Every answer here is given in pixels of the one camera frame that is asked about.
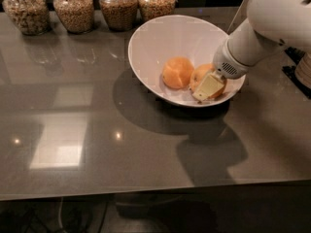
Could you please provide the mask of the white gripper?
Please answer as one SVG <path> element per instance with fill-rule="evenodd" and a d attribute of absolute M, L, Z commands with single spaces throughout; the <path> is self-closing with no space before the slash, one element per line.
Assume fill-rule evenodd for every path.
<path fill-rule="evenodd" d="M 202 102 L 220 96 L 225 90 L 225 79 L 236 80 L 247 74 L 249 67 L 233 57 L 228 43 L 226 38 L 218 46 L 213 57 L 216 71 L 208 72 L 196 87 L 192 94 L 196 100 Z"/>

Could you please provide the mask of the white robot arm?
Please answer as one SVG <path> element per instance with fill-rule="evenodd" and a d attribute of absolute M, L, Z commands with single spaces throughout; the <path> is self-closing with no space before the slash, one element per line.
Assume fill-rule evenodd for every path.
<path fill-rule="evenodd" d="M 311 0 L 249 0 L 246 19 L 223 40 L 209 71 L 192 96 L 202 102 L 218 93 L 226 79 L 243 77 L 267 56 L 293 47 L 311 50 Z"/>

